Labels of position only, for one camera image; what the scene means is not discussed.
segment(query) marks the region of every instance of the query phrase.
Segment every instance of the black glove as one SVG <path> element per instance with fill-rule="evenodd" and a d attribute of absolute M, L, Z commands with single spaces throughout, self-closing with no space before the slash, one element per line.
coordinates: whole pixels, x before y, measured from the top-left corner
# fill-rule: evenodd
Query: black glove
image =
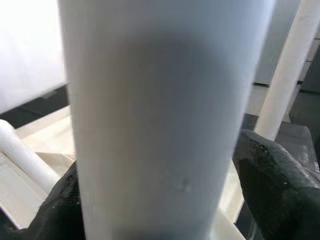
<path fill-rule="evenodd" d="M 244 199 L 265 240 L 320 239 L 320 176 L 282 146 L 242 130 L 233 155 Z"/>

